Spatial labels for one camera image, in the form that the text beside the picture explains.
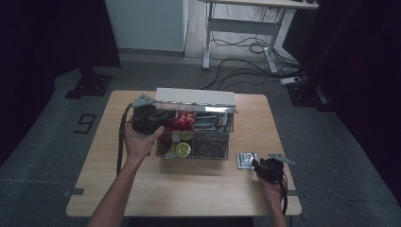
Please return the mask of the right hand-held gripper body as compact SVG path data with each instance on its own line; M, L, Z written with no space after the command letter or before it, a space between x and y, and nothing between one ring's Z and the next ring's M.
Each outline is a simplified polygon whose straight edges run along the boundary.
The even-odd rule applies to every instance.
M261 158L258 161L263 167L264 176L260 176L265 181L277 184L282 182L284 173L284 164L295 165L294 161L291 161L288 157L283 154L270 154L268 159Z

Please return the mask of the pile of dark sticks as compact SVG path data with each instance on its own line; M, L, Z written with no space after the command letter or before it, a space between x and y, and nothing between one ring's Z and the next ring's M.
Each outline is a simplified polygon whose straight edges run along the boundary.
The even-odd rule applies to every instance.
M191 155L196 159L226 160L228 144L227 133L198 133L192 139Z

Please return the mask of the black square stand base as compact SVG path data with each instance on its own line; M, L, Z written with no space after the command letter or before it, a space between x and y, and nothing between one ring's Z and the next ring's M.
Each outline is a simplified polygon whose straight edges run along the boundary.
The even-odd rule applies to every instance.
M113 81L113 76L97 75L92 66L81 66L81 78L76 87L66 93L65 98L80 99L82 96L105 96Z

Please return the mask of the white metal frame desk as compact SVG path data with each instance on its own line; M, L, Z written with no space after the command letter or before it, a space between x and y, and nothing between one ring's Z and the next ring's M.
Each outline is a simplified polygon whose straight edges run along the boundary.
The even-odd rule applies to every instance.
M206 12L206 39L203 48L202 69L210 67L210 42L213 31L255 34L270 36L268 47L264 48L264 56L270 71L277 74L278 70L273 59L272 50L276 43L284 16L288 9L314 10L319 8L315 0L200 0L207 5ZM221 19L213 16L215 4L267 7L279 9L278 16L273 22L256 22L249 20Z

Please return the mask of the white cabinet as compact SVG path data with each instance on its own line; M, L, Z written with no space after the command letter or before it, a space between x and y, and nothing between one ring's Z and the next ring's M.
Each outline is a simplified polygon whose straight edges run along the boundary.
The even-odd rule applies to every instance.
M184 52L188 0L105 0L120 49Z

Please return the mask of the silver snack packet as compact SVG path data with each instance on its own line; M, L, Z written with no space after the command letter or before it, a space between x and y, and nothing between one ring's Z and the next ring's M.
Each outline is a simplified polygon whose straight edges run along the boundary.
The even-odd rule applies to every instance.
M253 161L257 160L255 152L239 152L235 156L238 169L254 169Z

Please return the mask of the large yellow-green round lid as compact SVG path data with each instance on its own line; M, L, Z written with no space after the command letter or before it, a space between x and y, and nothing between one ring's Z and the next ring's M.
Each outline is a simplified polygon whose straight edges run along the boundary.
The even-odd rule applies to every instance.
M188 157L191 153L191 147L185 142L173 144L171 147L171 153L175 157Z

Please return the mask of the grey floor tape strip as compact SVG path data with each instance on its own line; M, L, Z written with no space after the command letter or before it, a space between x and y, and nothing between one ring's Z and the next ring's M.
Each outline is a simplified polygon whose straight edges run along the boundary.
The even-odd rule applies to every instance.
M81 196L84 193L84 189L83 188L72 188L72 189L67 189L63 192L63 196L65 198L69 198L71 196L74 195L79 195Z

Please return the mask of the clear plastic storage box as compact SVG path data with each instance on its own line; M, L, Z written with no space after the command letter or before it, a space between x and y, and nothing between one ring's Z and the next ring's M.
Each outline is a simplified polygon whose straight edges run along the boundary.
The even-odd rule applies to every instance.
M230 139L230 134L234 131L234 118L237 113L237 108L235 105L235 94L232 92L159 88L156 91L155 99L156 114L172 112L172 117L169 119L175 116L176 111L194 112L195 116L196 114L209 113L228 114L230 116L231 129L229 131L192 130L194 135L198 133L227 133ZM184 158L172 155L171 147L173 144L185 142L190 147L192 146L192 140L184 141L180 139L180 132L181 131L167 131L165 128L164 134L157 141L156 155L158 157L196 159L192 157L191 153L188 157Z

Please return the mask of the red snack packets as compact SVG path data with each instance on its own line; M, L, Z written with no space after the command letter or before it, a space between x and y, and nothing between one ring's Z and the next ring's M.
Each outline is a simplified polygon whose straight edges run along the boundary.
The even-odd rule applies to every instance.
M175 116L165 125L167 131L192 131L195 127L195 113L176 111Z

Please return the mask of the dark curtain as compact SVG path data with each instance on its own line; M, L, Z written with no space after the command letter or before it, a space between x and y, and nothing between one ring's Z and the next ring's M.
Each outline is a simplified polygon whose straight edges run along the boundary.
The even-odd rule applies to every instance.
M315 0L295 11L284 48L319 75L334 113L401 205L401 0Z
M0 0L0 166L81 66L118 67L105 0Z

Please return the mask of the stack of flat silver packets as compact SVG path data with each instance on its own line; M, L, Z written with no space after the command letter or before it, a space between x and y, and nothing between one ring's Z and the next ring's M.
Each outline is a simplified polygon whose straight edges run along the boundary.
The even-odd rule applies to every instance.
M229 131L230 116L226 113L197 113L195 116L195 131Z

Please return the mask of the person's left hand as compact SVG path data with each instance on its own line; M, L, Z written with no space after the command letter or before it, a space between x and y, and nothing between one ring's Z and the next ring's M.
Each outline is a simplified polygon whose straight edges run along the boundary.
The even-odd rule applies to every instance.
M124 143L127 151L126 164L140 166L148 156L155 141L164 133L165 127L159 127L153 134L146 135L135 131L129 122L124 130Z

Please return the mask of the person's right hand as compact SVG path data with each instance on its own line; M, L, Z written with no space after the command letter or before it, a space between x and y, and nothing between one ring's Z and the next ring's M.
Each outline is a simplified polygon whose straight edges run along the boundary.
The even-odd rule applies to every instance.
M279 184L271 184L257 175L259 182L262 185L264 197L269 207L281 207L283 199L282 188Z

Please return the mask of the black stand with grey bar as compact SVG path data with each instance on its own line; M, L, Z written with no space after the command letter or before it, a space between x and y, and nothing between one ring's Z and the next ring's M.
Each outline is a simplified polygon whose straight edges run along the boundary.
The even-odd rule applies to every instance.
M312 74L303 82L286 86L293 106L316 108L319 112L333 113L331 97L319 75Z

